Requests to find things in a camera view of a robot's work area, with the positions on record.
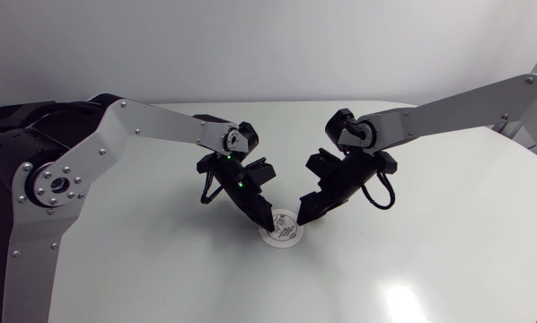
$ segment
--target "paper coaster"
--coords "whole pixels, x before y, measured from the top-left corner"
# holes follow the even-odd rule
[[[287,210],[272,210],[275,230],[268,232],[259,227],[260,237],[275,248],[293,247],[303,237],[304,227],[296,224],[296,214]]]

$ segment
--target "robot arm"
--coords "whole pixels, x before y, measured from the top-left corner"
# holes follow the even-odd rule
[[[330,140],[346,157],[343,160],[320,150],[306,166],[321,180],[321,192],[301,197],[299,224],[325,215],[346,203],[377,173],[391,194],[385,174],[396,171],[396,161],[384,149],[405,144],[423,135],[520,120],[537,143],[537,74],[524,74],[416,108],[391,109],[355,119],[348,109],[327,123]]]
[[[233,166],[259,141],[244,122],[189,117],[110,94],[0,108],[0,322],[48,321],[61,238],[89,186],[119,160],[128,135],[198,144],[217,159],[238,156]],[[264,160],[257,168],[264,181],[275,176]],[[233,180],[226,172],[218,166],[215,176]],[[251,218],[270,213],[261,184],[246,198],[230,194]]]

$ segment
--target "black cable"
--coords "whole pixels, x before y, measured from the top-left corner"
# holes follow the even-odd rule
[[[378,179],[380,180],[381,183],[383,183],[384,187],[388,190],[388,194],[390,194],[391,196],[391,201],[388,205],[379,205],[378,203],[376,203],[371,197],[370,197],[370,194],[368,194],[368,190],[366,189],[366,186],[363,185],[361,188],[362,188],[362,192],[365,193],[365,196],[366,198],[368,199],[368,201],[378,207],[379,209],[381,210],[388,210],[389,208],[391,208],[393,205],[394,205],[394,202],[396,201],[396,195],[394,194],[394,189],[392,189],[392,185],[391,185],[391,182],[388,180],[388,178],[386,177],[386,174],[383,173],[383,172],[376,172],[376,176],[378,177]]]
[[[200,203],[202,204],[209,204],[211,201],[215,199],[215,197],[221,193],[223,190],[223,187],[217,188],[210,196],[207,196],[208,190],[211,188],[211,184],[213,184],[213,172],[208,171],[207,172],[207,179],[205,179],[205,189],[203,189],[203,194],[200,196]]]

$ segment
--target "metal bracket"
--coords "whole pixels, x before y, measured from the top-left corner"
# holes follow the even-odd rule
[[[83,199],[48,209],[25,196],[32,165],[23,163],[12,184],[13,231],[9,242],[3,322],[47,322],[61,237],[77,220]]]
[[[247,139],[230,122],[205,122],[133,100],[107,108],[97,130],[55,162],[39,170],[33,189],[43,205],[83,198],[84,189],[114,165],[128,135],[198,144],[218,153],[248,152]]]

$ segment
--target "circular joint plate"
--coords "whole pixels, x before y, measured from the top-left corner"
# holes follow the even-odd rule
[[[228,134],[224,137],[224,149],[227,151],[232,151],[236,148],[236,143],[238,141],[239,131],[235,128],[230,128]]]
[[[366,139],[362,141],[362,145],[365,148],[371,148],[376,144],[376,131],[374,126],[369,121],[363,121],[358,125],[366,134]]]
[[[49,207],[67,204],[87,188],[84,176],[79,176],[73,170],[63,171],[63,167],[54,170],[50,167],[52,164],[53,162],[44,164],[36,170],[30,179],[32,183],[28,186],[33,189],[32,195]]]

